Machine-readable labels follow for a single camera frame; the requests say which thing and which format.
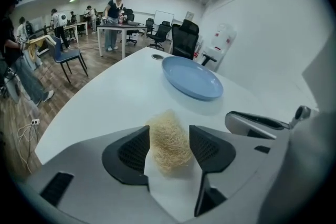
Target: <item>power strip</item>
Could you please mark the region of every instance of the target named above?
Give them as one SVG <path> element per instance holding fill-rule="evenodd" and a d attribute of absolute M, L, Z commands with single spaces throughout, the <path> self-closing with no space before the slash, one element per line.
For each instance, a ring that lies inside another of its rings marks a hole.
<path fill-rule="evenodd" d="M 33 119 L 32 121 L 31 121 L 32 123 L 32 126 L 39 126 L 40 125 L 40 119 Z"/>

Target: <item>blue chair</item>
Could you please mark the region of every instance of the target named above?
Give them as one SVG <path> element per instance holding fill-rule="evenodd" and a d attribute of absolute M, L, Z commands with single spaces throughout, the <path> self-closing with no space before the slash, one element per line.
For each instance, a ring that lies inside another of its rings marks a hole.
<path fill-rule="evenodd" d="M 61 64 L 63 72 L 64 72 L 65 76 L 67 77 L 69 83 L 71 84 L 71 82 L 68 78 L 68 75 L 66 74 L 66 72 L 64 70 L 63 63 L 67 64 L 67 66 L 69 68 L 69 71 L 72 74 L 71 69 L 70 69 L 69 64 L 68 64 L 68 61 L 70 61 L 70 60 L 74 60 L 74 59 L 78 58 L 80 64 L 83 67 L 83 70 L 84 70 L 86 76 L 88 77 L 88 73 L 86 72 L 87 67 L 86 67 L 86 64 L 84 62 L 83 56 L 80 53 L 80 49 L 78 48 L 78 49 L 73 49 L 73 50 L 70 50 L 70 51 L 61 52 L 61 40 L 59 38 L 55 37 L 55 36 L 51 36 L 51 37 L 56 42 L 56 44 L 53 45 L 52 43 L 50 43 L 50 41 L 48 39 L 46 39 L 50 54 L 51 54 L 51 56 L 53 57 L 53 59 L 55 60 L 56 63 Z"/>

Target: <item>black shirt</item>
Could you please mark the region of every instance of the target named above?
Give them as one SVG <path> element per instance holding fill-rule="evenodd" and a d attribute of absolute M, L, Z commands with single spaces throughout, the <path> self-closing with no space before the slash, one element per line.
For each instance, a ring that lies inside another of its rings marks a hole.
<path fill-rule="evenodd" d="M 16 42 L 14 37 L 13 23 L 9 17 L 4 17 L 1 20 L 0 25 L 0 51 L 3 57 L 5 57 L 8 66 L 11 66 L 13 62 L 15 62 L 22 55 L 22 53 L 20 49 L 14 49 L 8 47 L 6 47 L 6 53 L 5 53 L 5 43 L 7 40 Z"/>
<path fill-rule="evenodd" d="M 113 0 L 111 0 L 108 5 L 111 6 L 111 8 L 109 9 L 107 16 L 111 17 L 111 18 L 118 18 L 119 17 L 119 11 L 122 10 L 122 7 L 124 6 L 124 4 L 121 4 L 121 6 L 118 8 L 117 5 L 115 4 L 115 2 Z"/>

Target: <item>table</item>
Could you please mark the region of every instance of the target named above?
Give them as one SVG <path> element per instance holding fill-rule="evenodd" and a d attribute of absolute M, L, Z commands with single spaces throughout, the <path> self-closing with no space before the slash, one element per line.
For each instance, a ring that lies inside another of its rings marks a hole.
<path fill-rule="evenodd" d="M 224 88 L 220 98 L 200 101 L 181 93 L 166 80 L 162 61 L 153 59 L 152 54 L 171 56 L 159 50 L 143 48 L 117 62 L 77 92 L 40 139 L 35 153 L 41 163 L 45 164 L 77 142 L 143 126 L 148 119 L 167 109 L 176 113 L 186 130 L 189 125 L 202 125 L 228 132 L 225 115 L 230 111 L 267 115 L 254 95 L 216 73 Z M 155 173 L 157 168 L 150 159 L 146 158 L 145 174 L 151 175 L 151 195 L 180 222 L 193 217 L 201 180 L 199 165 L 188 167 L 193 173 L 194 187 L 190 187 L 188 175 L 179 174 L 175 177 L 177 181 L 166 180 Z"/>
<path fill-rule="evenodd" d="M 125 46 L 126 46 L 126 33 L 128 30 L 144 30 L 144 35 L 147 35 L 147 27 L 146 26 L 134 26 L 128 24 L 111 24 L 111 25 L 98 25 L 97 26 L 97 34 L 98 34 L 98 48 L 100 56 L 103 56 L 101 50 L 101 42 L 100 42 L 100 30 L 118 30 L 121 31 L 121 58 L 124 59 L 126 57 L 125 54 Z"/>
<path fill-rule="evenodd" d="M 88 22 L 85 22 L 85 23 L 76 23 L 76 24 L 73 24 L 73 25 L 67 25 L 64 27 L 64 30 L 68 30 L 68 29 L 71 29 L 71 28 L 74 28 L 75 29 L 75 38 L 76 38 L 76 42 L 78 43 L 78 31 L 77 31 L 77 26 L 79 25 L 85 25 L 85 30 L 86 30 L 86 35 L 88 35 Z"/>

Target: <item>white shirt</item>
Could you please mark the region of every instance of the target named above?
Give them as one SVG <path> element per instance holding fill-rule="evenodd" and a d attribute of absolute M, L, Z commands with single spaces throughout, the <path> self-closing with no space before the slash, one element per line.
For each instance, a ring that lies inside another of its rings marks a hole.
<path fill-rule="evenodd" d="M 94 20 L 96 19 L 96 13 L 94 12 L 95 10 L 92 8 L 91 10 L 89 10 L 89 14 L 86 16 L 86 17 L 89 17 L 91 18 L 91 20 Z"/>
<path fill-rule="evenodd" d="M 28 39 L 28 35 L 26 32 L 26 23 L 20 24 L 16 31 L 16 36 L 21 37 L 23 40 Z"/>
<path fill-rule="evenodd" d="M 58 16 L 58 13 L 54 13 L 51 17 L 51 25 L 54 27 L 54 29 L 59 27 Z"/>

